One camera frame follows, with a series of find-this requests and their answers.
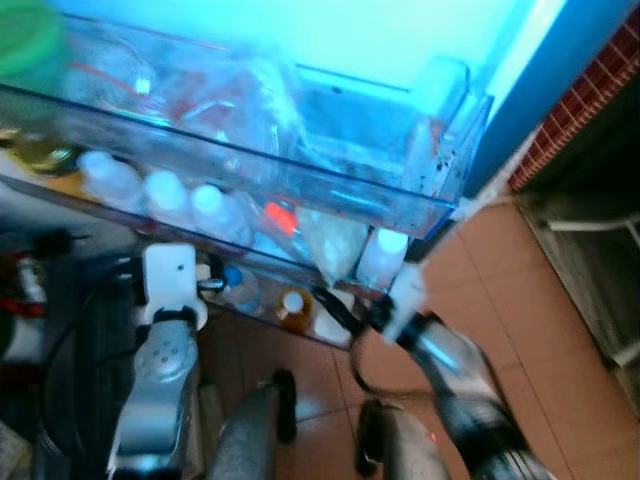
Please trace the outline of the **clear plastic bag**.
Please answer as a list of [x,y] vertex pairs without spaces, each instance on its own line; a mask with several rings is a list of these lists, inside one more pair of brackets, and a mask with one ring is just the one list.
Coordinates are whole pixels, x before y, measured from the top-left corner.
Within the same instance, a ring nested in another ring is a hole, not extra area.
[[369,236],[369,225],[306,207],[296,211],[300,233],[325,285],[346,279],[355,268]]

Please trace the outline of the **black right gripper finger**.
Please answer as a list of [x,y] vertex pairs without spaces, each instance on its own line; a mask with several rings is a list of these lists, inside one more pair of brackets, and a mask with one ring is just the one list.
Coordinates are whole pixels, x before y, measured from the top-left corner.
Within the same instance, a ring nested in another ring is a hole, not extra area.
[[357,319],[357,317],[352,314],[351,308],[340,300],[338,296],[330,292],[329,289],[315,287],[314,298],[317,305],[323,307],[326,314],[333,317],[352,337],[360,337],[360,335],[365,332],[364,321]]

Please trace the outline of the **blue fridge door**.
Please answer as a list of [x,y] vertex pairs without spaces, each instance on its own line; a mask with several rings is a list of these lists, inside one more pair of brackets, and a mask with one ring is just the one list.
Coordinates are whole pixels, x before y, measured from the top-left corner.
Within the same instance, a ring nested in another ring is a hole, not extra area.
[[475,142],[461,205],[440,230],[457,227],[497,195],[544,116],[637,5],[639,0],[536,0],[509,58],[495,70],[494,106]]

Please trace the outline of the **clear bottle with white cap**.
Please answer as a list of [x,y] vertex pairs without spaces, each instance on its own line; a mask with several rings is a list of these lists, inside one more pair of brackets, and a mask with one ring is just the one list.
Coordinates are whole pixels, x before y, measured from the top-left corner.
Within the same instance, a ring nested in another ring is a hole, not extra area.
[[376,228],[367,238],[355,269],[358,284],[384,291],[401,271],[410,237],[398,230]]

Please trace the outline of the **red cap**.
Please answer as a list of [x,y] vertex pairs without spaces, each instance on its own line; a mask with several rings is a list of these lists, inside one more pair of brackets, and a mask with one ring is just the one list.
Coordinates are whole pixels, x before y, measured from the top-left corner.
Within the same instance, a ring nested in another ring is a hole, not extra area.
[[279,204],[279,202],[275,201],[266,201],[262,205],[260,218],[266,228],[283,234],[284,237],[293,237],[300,233],[300,229],[298,229],[300,223],[298,223],[296,214],[288,205]]

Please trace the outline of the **grey robot right leg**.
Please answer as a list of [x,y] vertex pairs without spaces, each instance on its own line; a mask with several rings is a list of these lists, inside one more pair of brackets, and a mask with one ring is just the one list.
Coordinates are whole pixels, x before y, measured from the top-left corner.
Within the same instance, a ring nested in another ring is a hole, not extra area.
[[434,435],[411,412],[366,399],[356,431],[355,468],[365,479],[451,480]]

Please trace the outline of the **large clear fridge door shelf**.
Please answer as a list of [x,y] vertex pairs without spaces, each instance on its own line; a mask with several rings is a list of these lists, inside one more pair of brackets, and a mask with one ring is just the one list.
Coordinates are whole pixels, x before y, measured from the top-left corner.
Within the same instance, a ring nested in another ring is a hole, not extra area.
[[424,238],[460,205],[492,96],[467,74],[401,88],[61,15],[0,61],[0,125]]

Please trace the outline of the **clear bottle with blue cap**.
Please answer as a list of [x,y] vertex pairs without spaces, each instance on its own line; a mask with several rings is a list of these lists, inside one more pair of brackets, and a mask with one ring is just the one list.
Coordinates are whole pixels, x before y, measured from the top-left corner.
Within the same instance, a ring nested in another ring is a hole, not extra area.
[[236,265],[225,265],[223,278],[224,287],[219,296],[224,305],[236,308],[241,314],[261,314],[262,291],[256,275]]

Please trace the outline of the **grey robot leg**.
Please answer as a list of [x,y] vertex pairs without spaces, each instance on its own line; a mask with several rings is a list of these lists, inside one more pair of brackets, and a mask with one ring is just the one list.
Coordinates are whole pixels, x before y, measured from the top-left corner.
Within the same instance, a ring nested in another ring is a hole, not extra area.
[[237,404],[219,431],[205,480],[273,480],[276,448],[297,436],[297,390],[278,369]]
[[355,468],[365,479],[451,480],[434,435],[411,412],[366,399],[356,431]]

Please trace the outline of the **green lid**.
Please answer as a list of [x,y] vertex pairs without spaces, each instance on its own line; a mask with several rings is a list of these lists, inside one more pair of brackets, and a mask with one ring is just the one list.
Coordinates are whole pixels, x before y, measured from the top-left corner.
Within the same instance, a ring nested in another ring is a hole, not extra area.
[[41,0],[0,0],[0,78],[50,81],[67,69],[63,15]]

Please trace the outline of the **grey robot left leg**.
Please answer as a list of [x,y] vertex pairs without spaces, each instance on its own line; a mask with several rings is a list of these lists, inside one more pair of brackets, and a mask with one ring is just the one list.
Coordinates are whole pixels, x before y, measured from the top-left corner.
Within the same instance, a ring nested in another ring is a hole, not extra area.
[[237,404],[219,431],[205,480],[273,480],[276,448],[297,436],[297,390],[278,369]]

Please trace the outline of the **red tiled pillar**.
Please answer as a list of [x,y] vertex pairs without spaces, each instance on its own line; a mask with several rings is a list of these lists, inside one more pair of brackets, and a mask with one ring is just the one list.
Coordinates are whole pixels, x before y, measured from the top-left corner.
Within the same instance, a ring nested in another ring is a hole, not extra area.
[[511,192],[625,191],[623,151],[639,145],[640,8],[634,5],[575,70],[527,136]]

